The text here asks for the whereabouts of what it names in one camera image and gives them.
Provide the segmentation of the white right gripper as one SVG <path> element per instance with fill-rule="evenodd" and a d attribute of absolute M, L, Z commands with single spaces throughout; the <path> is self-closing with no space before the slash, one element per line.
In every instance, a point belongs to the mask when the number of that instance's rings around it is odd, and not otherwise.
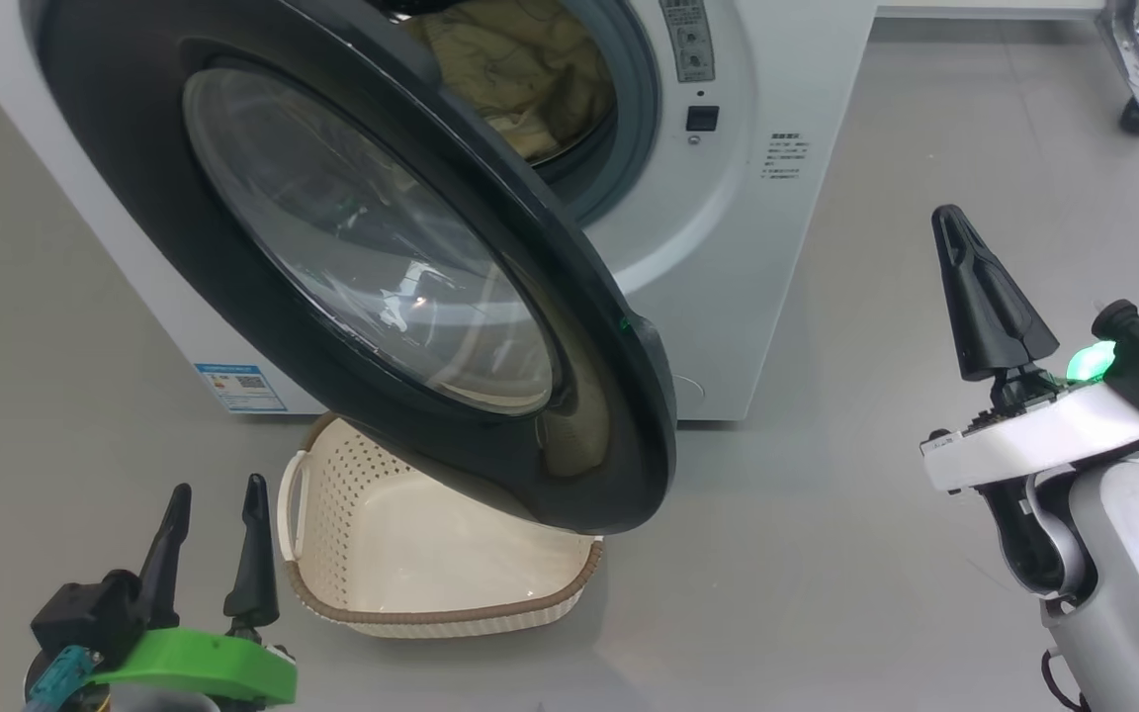
<path fill-rule="evenodd" d="M 962 208 L 931 213 L 954 352 L 962 380 L 1052 355 L 1059 342 Z M 1056 469 L 1139 442 L 1139 411 L 1103 382 L 1113 342 L 1073 355 L 1062 396 L 984 427 L 921 442 L 923 469 L 936 490 L 965 490 Z"/>

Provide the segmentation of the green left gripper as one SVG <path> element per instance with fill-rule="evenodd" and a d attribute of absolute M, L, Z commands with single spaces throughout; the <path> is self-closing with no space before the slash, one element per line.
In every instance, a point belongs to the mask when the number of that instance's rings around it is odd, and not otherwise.
<path fill-rule="evenodd" d="M 270 627 L 280 617 L 279 586 L 267 478 L 249 475 L 241 505 L 245 531 L 233 589 L 224 614 L 233 627 Z M 140 568 L 139 612 L 145 628 L 180 625 L 175 611 L 178 556 L 190 527 L 192 488 L 173 488 Z M 121 666 L 90 676 L 90 684 L 136 685 L 226 699 L 288 706 L 297 702 L 294 660 L 259 643 L 204 631 L 146 631 Z"/>

